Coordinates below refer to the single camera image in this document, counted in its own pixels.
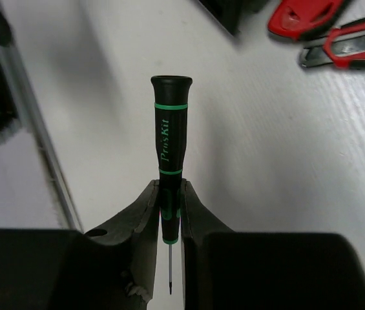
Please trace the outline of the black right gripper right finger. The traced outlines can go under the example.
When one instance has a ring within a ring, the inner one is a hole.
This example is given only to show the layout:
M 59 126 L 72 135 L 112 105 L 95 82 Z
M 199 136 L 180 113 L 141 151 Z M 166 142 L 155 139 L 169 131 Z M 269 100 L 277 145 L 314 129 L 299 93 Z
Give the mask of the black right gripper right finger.
M 186 309 L 365 309 L 365 272 L 336 233 L 236 232 L 181 186 Z

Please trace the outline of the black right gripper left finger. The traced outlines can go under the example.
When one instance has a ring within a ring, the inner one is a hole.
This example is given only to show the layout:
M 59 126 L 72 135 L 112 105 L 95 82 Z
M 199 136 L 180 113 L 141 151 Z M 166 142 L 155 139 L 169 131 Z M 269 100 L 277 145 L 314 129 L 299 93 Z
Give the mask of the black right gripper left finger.
M 159 186 L 82 233 L 0 229 L 0 309 L 146 309 L 158 244 Z

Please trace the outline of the green black precision screwdriver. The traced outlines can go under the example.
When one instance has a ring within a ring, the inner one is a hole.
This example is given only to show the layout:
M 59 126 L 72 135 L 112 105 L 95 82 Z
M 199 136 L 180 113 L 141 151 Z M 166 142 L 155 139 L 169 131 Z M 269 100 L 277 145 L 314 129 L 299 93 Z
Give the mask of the green black precision screwdriver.
M 172 293 L 172 246 L 180 229 L 180 187 L 187 145 L 189 89 L 187 76 L 153 76 L 155 142 L 159 171 L 162 240 L 168 246 L 169 292 Z

